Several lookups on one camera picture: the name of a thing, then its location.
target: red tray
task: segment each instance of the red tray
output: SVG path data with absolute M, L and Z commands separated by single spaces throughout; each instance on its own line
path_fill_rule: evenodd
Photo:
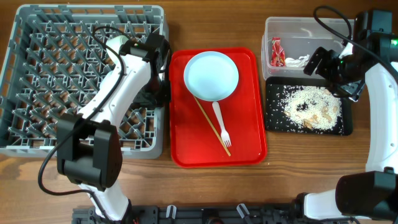
M 219 101 L 232 146 L 229 157 L 184 84 L 184 69 L 195 55 L 217 51 L 229 56 L 239 71 L 231 96 Z M 267 154 L 256 57 L 246 48 L 180 50 L 170 64 L 172 101 L 170 132 L 172 159 L 181 167 L 214 167 L 258 164 Z M 211 102 L 199 100 L 214 127 L 220 126 Z

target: wooden stick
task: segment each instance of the wooden stick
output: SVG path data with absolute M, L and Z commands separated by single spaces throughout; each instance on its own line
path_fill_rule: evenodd
M 223 140 L 221 139 L 220 135 L 217 133 L 216 128 L 215 128 L 215 127 L 213 126 L 213 124 L 211 123 L 211 121 L 210 121 L 209 117 L 207 116 L 205 110 L 201 107 L 201 104 L 199 103 L 198 99 L 197 99 L 196 97 L 194 97 L 194 99 L 195 99 L 196 102 L 198 103 L 198 106 L 199 106 L 201 112 L 203 113 L 203 115 L 205 115 L 205 117 L 206 117 L 207 121 L 209 122 L 211 128 L 213 129 L 214 133 L 215 133 L 216 136 L 218 137 L 218 140 L 220 140 L 220 143 L 221 143 L 221 145 L 224 147 L 226 153 L 228 154 L 228 156 L 231 156 L 231 153 L 229 153 L 229 151 L 228 151 L 228 149 L 226 148 L 226 146 L 225 146 Z

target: clear plastic container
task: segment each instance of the clear plastic container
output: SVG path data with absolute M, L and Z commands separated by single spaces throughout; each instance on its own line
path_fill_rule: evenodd
M 321 19 L 326 25 L 337 32 L 347 36 L 347 24 L 342 19 Z M 352 28 L 354 20 L 349 20 Z M 302 68 L 275 67 L 271 66 L 272 38 L 280 37 L 280 45 L 285 50 L 286 58 L 298 59 L 307 54 L 312 56 L 315 50 L 323 47 L 327 50 L 341 52 L 344 46 L 341 39 L 333 35 L 314 18 L 302 17 L 269 17 L 266 20 L 266 31 L 262 36 L 261 61 L 262 75 L 266 80 L 268 77 L 296 77 L 296 78 L 322 78 L 319 75 L 306 75 Z

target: round plate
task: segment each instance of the round plate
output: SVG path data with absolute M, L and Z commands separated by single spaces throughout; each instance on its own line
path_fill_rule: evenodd
M 219 101 L 228 97 L 238 85 L 239 73 L 235 63 L 225 54 L 203 52 L 187 63 L 184 82 L 197 98 Z

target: gray dish rack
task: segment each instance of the gray dish rack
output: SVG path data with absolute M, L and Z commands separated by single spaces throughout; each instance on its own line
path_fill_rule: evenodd
M 23 5 L 17 10 L 0 74 L 0 153 L 45 157 L 56 144 L 56 123 L 74 114 L 100 88 L 114 64 L 91 32 L 121 29 L 145 42 L 149 33 L 169 39 L 160 6 Z M 118 36 L 101 30 L 106 42 Z M 130 108 L 118 131 L 125 158 L 162 153 L 164 108 Z M 92 144 L 93 139 L 86 139 Z

